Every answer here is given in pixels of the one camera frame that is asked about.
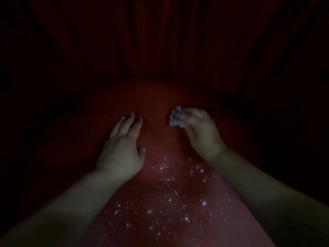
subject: gray cloth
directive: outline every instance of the gray cloth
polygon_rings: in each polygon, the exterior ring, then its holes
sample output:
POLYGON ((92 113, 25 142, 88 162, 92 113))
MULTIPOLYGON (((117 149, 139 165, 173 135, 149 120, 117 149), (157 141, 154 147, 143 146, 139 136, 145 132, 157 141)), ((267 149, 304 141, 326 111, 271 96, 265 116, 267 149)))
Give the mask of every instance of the gray cloth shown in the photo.
POLYGON ((179 127, 185 127, 187 124, 182 121, 181 119, 175 117, 175 113, 181 112, 182 108, 180 106, 177 106, 175 110, 171 110, 171 114, 169 116, 169 125, 170 126, 179 126, 179 127))

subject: hand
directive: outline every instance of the hand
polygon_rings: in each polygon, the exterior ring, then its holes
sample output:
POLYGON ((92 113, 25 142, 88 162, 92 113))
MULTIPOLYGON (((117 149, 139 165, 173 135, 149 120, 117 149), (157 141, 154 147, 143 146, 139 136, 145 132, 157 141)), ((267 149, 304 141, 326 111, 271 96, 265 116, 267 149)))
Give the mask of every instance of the hand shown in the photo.
POLYGON ((99 155, 96 170, 107 171, 112 181, 125 183, 135 176, 143 167, 145 148, 136 148, 136 140, 143 124, 140 118, 134 123, 135 115, 131 113, 125 120, 121 117, 113 127, 104 149, 99 155))
POLYGON ((188 125, 183 126, 194 150, 206 162, 226 149, 220 133, 206 111, 198 108, 185 108, 175 116, 188 125))

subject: person's right hand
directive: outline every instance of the person's right hand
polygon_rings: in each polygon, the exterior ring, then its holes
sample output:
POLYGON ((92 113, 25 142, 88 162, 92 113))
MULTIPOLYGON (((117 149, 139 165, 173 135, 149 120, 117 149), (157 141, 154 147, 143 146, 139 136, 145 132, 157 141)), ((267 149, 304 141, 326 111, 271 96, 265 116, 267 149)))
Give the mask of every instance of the person's right hand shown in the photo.
POLYGON ((206 162, 209 163, 226 149, 214 121, 206 111, 185 108, 175 116, 188 124, 180 127, 186 130, 192 147, 206 162))

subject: person's left arm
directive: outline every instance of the person's left arm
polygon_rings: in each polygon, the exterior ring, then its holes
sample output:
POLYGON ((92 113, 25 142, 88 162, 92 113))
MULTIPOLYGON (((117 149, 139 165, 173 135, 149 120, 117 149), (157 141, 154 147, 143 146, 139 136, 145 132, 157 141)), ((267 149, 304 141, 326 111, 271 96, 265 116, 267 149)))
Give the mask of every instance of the person's left arm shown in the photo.
POLYGON ((122 117, 105 142, 96 168, 5 236, 3 246, 76 246, 116 190, 137 174, 145 148, 137 150, 142 119, 122 117))

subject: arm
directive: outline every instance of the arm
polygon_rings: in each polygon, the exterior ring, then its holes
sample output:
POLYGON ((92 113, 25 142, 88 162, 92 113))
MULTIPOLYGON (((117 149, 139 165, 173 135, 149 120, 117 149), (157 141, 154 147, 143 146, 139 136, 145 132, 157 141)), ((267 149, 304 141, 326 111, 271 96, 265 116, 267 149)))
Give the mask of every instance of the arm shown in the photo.
POLYGON ((201 109, 176 114, 195 151, 219 171, 278 246, 329 246, 329 207, 286 186, 229 150, 201 109))
POLYGON ((14 228, 3 246, 76 246, 116 190, 142 168, 145 149, 137 150, 142 120, 122 117, 105 142, 94 171, 84 176, 32 218, 14 228))

